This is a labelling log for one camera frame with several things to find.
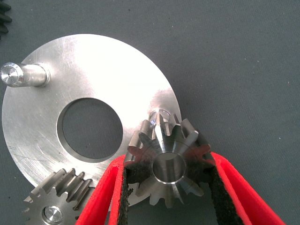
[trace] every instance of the red clamp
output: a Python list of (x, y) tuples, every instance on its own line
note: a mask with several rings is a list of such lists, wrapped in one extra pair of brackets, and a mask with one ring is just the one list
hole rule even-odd
[[(223, 156), (212, 152), (217, 172), (226, 192), (235, 206), (236, 213), (245, 225), (284, 225), (285, 223), (255, 192), (242, 175)], [(76, 225), (103, 225), (112, 201), (109, 225), (118, 224), (123, 184), (121, 156), (108, 166), (93, 195), (81, 213)]]

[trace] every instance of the center hole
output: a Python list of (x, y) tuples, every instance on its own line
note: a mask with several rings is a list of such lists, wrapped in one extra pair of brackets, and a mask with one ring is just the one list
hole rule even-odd
[(123, 136), (117, 113), (106, 103), (94, 98), (79, 99), (67, 108), (62, 131), (75, 152), (92, 159), (114, 154)]
[(186, 164), (180, 155), (167, 152), (155, 158), (152, 170), (155, 177), (160, 181), (176, 182), (184, 175)]

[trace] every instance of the metal pin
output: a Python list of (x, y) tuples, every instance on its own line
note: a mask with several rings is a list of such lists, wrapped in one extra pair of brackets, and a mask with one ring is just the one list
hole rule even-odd
[(2, 81), (9, 87), (46, 86), (50, 74), (44, 66), (31, 64), (5, 63), (0, 69)]

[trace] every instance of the scratch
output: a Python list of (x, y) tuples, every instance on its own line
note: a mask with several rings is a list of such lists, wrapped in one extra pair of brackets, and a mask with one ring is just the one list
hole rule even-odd
[(17, 163), (21, 162), (25, 158), (33, 160), (33, 161), (38, 161), (38, 162), (48, 162), (48, 160), (34, 159), (34, 158), (30, 158), (30, 157), (26, 157), (26, 156), (21, 156), (21, 155), (17, 155), (17, 154), (12, 154), (12, 155), (22, 157)]

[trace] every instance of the metal gear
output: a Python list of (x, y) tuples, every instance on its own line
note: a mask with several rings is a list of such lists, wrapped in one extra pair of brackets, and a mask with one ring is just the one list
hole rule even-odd
[(150, 195), (151, 205), (164, 198), (167, 208), (188, 193), (202, 196), (199, 182), (210, 180), (214, 165), (210, 145), (191, 123), (161, 110), (134, 132), (124, 161), (128, 183), (140, 183), (135, 194)]
[(93, 189), (75, 169), (52, 173), (24, 200), (26, 225), (74, 225)]

